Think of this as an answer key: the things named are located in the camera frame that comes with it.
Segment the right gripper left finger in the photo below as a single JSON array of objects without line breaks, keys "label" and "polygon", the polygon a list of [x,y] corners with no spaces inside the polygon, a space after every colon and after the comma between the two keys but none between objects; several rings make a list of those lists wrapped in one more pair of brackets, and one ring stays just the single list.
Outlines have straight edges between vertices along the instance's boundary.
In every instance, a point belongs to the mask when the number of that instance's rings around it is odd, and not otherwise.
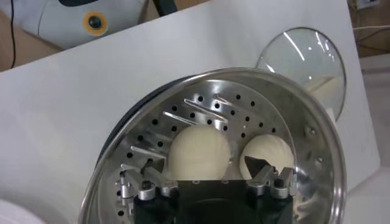
[{"label": "right gripper left finger", "polygon": [[176,215],[179,184],[162,174],[164,161],[148,159],[142,167],[122,163],[117,185],[119,212],[135,215]]}]

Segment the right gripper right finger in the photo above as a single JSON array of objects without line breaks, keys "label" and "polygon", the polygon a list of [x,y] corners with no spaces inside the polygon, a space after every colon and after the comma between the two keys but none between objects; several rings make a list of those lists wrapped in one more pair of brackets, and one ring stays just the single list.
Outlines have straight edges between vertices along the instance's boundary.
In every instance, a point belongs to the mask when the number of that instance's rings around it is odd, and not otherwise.
[{"label": "right gripper right finger", "polygon": [[284,200],[297,195],[297,175],[293,168],[284,167],[279,172],[265,159],[250,156],[245,156],[244,162],[251,176],[246,184],[257,197],[269,194],[272,198]]}]

